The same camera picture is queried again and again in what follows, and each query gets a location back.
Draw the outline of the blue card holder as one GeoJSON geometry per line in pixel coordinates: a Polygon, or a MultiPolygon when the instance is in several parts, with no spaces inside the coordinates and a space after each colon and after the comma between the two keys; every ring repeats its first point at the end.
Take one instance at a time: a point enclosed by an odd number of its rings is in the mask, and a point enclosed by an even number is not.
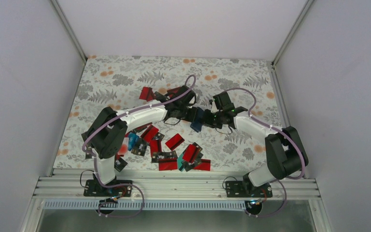
{"type": "Polygon", "coordinates": [[[196,107],[193,121],[190,124],[190,128],[193,129],[195,132],[201,132],[202,130],[203,115],[204,111],[200,107],[196,107]]]}

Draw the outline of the red card front edge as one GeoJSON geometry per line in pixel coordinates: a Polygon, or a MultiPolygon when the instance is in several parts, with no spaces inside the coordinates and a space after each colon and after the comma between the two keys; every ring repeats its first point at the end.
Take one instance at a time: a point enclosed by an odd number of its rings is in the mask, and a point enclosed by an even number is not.
{"type": "Polygon", "coordinates": [[[177,159],[160,159],[158,161],[160,171],[171,171],[178,169],[177,159]]]}

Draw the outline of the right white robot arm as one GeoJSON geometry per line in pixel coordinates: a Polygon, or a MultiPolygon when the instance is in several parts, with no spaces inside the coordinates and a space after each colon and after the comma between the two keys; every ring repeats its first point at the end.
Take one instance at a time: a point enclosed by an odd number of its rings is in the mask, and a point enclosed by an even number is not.
{"type": "Polygon", "coordinates": [[[292,179],[292,174],[297,171],[300,174],[296,178],[303,177],[309,159],[296,128],[267,124],[250,115],[248,109],[235,107],[226,92],[215,95],[209,104],[212,108],[205,110],[203,116],[205,126],[220,129],[228,125],[265,143],[266,164],[243,176],[242,189],[245,195],[254,197],[262,185],[286,177],[292,179]]]}

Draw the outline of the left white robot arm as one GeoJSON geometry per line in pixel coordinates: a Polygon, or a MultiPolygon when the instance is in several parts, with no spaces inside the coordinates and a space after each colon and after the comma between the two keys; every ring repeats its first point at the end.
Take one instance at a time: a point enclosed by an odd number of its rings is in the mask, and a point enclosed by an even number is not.
{"type": "Polygon", "coordinates": [[[161,95],[145,105],[125,111],[103,108],[89,129],[82,134],[82,150],[94,159],[96,190],[108,196],[115,189],[114,159],[130,131],[169,118],[182,119],[188,107],[196,102],[195,92],[186,86],[161,95]]]}

